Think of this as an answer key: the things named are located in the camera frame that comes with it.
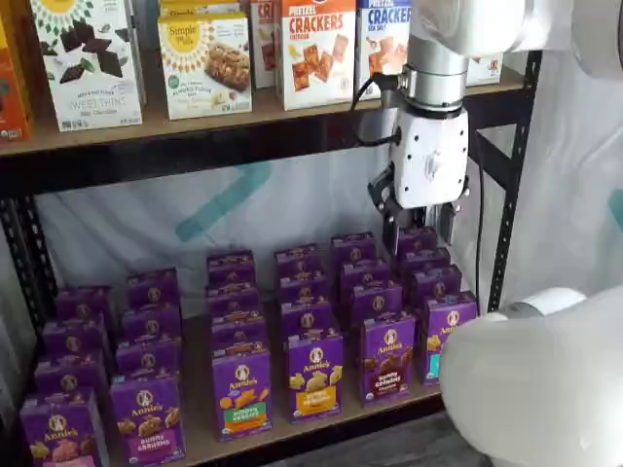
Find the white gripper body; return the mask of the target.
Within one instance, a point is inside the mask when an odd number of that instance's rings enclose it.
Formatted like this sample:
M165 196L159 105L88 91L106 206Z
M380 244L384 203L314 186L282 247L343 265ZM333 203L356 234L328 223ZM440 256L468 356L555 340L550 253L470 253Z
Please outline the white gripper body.
M467 167L468 113L432 119L399 109L394 130L400 133L400 142L390 147L397 203L420 208L458 200Z

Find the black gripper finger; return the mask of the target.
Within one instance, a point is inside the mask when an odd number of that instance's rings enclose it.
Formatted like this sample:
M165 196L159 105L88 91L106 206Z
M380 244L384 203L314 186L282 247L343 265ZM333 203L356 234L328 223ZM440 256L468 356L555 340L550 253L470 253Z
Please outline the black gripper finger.
M467 198L471 193L469 187L469 177L463 179L462 191L454 201L446 202L436 208L435 226L437 233L446 244L453 243L454 222L457 215L461 212L461 200Z
M375 208L383 217L382 242L385 250L388 254L396 254L400 232L413 225L413 210L403 208L397 202L392 163L368 183L367 191Z

